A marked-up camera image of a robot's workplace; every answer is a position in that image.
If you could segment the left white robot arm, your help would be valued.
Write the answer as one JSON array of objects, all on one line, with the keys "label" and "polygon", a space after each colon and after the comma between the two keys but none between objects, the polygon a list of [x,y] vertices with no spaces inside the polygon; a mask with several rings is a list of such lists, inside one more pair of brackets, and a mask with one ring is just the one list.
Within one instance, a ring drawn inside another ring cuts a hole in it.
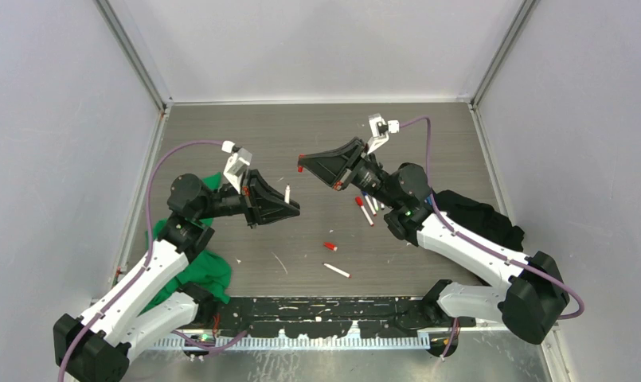
[{"label": "left white robot arm", "polygon": [[210,325],[216,299],[196,283],[180,286],[149,309],[155,295],[205,250],[214,230],[204,219],[243,215],[249,226],[299,216],[300,206],[273,189],[258,170],[240,185],[211,189],[198,176],[177,177],[167,200],[171,211],[147,253],[109,292],[77,317],[64,314],[53,327],[58,379],[120,381],[141,353],[173,330]]}]

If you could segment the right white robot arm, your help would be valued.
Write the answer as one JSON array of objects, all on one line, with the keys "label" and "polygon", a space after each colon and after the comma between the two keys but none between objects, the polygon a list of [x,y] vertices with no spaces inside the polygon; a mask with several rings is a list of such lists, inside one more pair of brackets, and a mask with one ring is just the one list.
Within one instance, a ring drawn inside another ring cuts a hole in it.
[{"label": "right white robot arm", "polygon": [[432,204],[422,166],[405,162],[389,173],[359,138],[338,149],[300,155],[298,166],[333,189],[354,185],[375,197],[391,209],[384,220],[397,239],[440,254],[485,282],[438,281],[422,303],[433,326],[479,318],[501,322],[518,338],[539,345],[561,319],[573,293],[555,260],[542,251],[527,256],[510,250],[453,221]]}]

